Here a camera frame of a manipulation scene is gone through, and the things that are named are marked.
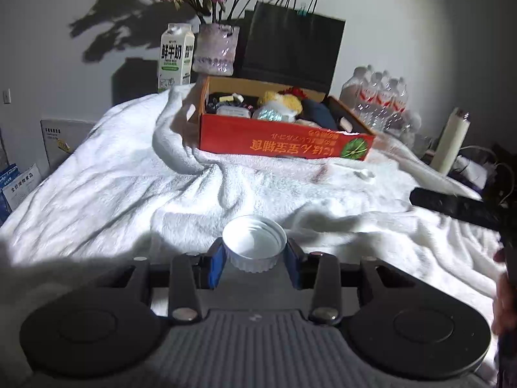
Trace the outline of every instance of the yellow plush toy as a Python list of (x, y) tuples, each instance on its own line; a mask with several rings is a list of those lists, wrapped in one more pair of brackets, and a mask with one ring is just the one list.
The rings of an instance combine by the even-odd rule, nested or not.
[(303, 109), (300, 100), (293, 94), (279, 94), (279, 93), (273, 92), (271, 90), (268, 90), (258, 100), (258, 105), (262, 106), (269, 101), (280, 102), (285, 107), (289, 108), (291, 111), (294, 111), (296, 113), (296, 115), (301, 113), (301, 111)]

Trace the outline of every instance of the red cardboard box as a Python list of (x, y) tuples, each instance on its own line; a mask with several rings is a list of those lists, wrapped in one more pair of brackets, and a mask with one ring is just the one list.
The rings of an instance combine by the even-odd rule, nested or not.
[[(331, 131), (309, 126), (229, 117), (205, 113), (211, 93), (238, 93), (260, 97), (266, 90), (279, 92), (289, 86), (263, 81), (210, 76), (205, 79), (199, 105), (200, 149), (212, 153), (262, 156), (296, 156), (307, 159), (344, 157), (363, 160), (372, 147), (375, 134), (345, 105), (334, 97), (327, 100), (336, 117), (345, 117), (358, 133)], [(325, 95), (304, 92), (321, 102)]]

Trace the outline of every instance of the light switch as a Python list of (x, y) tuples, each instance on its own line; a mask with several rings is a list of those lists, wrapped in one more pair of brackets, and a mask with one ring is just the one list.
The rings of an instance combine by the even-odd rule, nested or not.
[(4, 103), (11, 103), (11, 89), (4, 90)]

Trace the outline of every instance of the bed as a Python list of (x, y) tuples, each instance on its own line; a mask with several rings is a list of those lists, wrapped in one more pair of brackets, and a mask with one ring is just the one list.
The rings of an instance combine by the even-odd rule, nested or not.
[[(280, 223), (307, 252), (373, 255), (492, 321), (498, 234), (413, 207), (416, 186), (479, 197), (379, 136), (365, 162), (215, 155), (196, 148), (200, 90), (178, 86), (111, 108), (0, 229), (0, 385), (32, 372), (18, 343), (40, 305), (135, 256), (204, 252), (233, 217)], [(367, 168), (372, 181), (358, 173)], [(153, 308), (163, 309), (158, 297)], [(495, 375), (496, 340), (478, 375)]]

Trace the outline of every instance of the milk carton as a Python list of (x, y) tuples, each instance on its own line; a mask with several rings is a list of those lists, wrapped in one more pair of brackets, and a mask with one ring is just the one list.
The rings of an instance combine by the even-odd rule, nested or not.
[(162, 35), (158, 62), (158, 92), (190, 83), (195, 36), (188, 23), (169, 23)]

